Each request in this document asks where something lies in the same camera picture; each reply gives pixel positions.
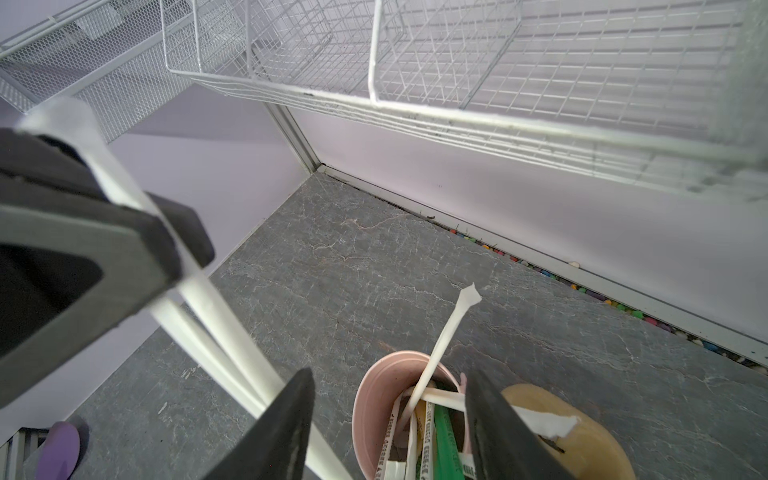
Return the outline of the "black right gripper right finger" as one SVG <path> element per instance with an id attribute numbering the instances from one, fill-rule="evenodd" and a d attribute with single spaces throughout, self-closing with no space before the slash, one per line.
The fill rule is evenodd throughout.
<path id="1" fill-rule="evenodd" d="M 466 419 L 478 479 L 570 479 L 486 374 L 468 375 Z"/>

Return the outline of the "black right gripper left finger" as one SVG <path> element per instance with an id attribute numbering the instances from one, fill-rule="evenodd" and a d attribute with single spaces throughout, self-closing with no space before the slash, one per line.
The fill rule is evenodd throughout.
<path id="1" fill-rule="evenodd" d="M 208 479 L 300 479 L 304 473 L 315 382 L 299 370 Z"/>

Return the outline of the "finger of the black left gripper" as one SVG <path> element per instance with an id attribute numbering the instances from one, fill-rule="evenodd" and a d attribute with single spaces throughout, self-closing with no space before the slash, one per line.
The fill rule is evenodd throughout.
<path id="1" fill-rule="evenodd" d="M 197 213 L 154 197 L 158 215 L 110 202 L 76 150 L 1 132 L 1 402 L 9 405 L 181 277 L 214 246 Z"/>

